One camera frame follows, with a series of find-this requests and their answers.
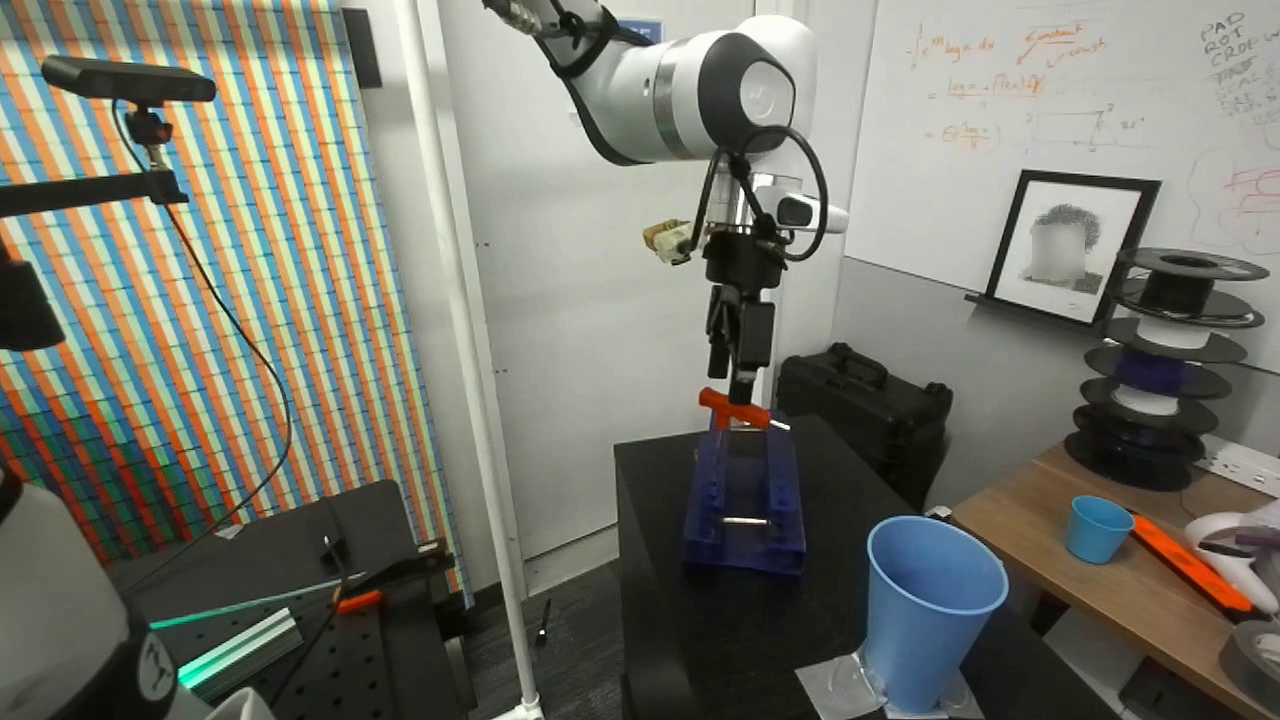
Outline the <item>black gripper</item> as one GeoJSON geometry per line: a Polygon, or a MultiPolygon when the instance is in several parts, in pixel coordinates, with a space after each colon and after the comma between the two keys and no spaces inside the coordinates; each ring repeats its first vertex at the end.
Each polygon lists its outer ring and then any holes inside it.
{"type": "Polygon", "coordinates": [[[709,374],[734,374],[734,399],[747,405],[758,370],[774,361],[776,306],[759,298],[781,284],[785,256],[751,231],[716,231],[703,242],[703,275],[711,279],[709,374]]]}

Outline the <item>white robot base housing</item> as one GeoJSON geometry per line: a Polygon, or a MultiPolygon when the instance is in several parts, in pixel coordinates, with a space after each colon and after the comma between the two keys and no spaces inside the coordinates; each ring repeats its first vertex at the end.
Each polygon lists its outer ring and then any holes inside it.
{"type": "Polygon", "coordinates": [[[0,491],[0,720],[165,720],[174,659],[60,494],[0,491]]]}

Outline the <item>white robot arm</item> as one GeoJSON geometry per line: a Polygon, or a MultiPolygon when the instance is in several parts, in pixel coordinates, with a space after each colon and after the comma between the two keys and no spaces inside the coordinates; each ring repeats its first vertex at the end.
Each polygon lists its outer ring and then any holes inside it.
{"type": "Polygon", "coordinates": [[[804,137],[814,31],[793,16],[751,16],[687,39],[649,39],[606,0],[481,2],[540,49],[588,143],[608,162],[703,158],[709,179],[716,170],[737,179],[751,206],[747,229],[711,229],[709,206],[698,206],[687,250],[703,250],[711,279],[709,374],[727,383],[734,405],[747,405],[758,370],[774,355],[776,306],[764,288],[799,264],[781,214],[751,188],[751,170],[781,143],[796,143],[814,158],[804,137]]]}

